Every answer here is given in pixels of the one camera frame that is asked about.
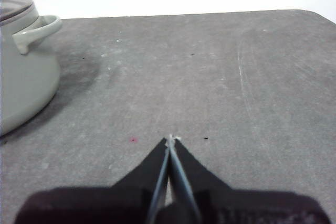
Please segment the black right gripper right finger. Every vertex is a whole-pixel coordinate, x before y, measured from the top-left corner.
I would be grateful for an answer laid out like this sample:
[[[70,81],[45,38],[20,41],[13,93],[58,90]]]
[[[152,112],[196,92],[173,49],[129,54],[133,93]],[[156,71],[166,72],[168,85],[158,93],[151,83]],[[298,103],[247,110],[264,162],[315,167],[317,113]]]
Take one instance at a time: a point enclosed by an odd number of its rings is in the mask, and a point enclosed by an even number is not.
[[[170,155],[176,199],[197,223],[327,223],[327,214],[309,196],[228,186],[175,137],[170,139]]]

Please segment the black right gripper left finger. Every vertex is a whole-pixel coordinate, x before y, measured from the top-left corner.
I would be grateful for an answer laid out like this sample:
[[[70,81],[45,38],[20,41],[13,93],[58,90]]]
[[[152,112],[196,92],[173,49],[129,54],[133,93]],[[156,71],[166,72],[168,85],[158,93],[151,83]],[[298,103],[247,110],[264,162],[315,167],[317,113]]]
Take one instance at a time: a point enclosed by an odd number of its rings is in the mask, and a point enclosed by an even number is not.
[[[112,186],[58,187],[35,192],[15,223],[144,223],[165,160],[166,139]]]

